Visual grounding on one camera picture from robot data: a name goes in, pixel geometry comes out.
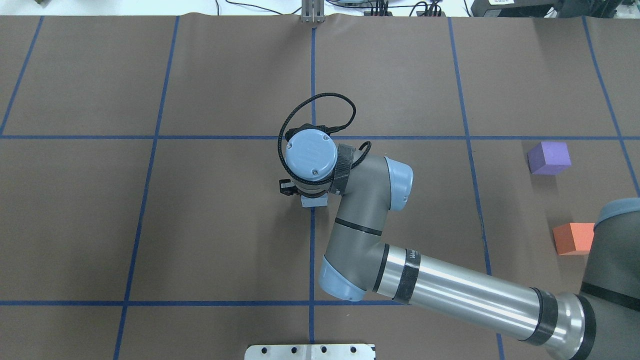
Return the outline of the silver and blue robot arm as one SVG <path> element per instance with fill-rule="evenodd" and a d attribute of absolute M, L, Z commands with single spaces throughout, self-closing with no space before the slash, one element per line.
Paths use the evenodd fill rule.
<path fill-rule="evenodd" d="M 305 124 L 278 135 L 278 157 L 298 193 L 341 197 L 318 272 L 330 296 L 359 302 L 367 292 L 421 306 L 545 348 L 558 360 L 639 358 L 639 199 L 607 203 L 577 294 L 552 294 L 382 241 L 390 211 L 409 200 L 413 170 L 388 157 L 335 144 Z"/>

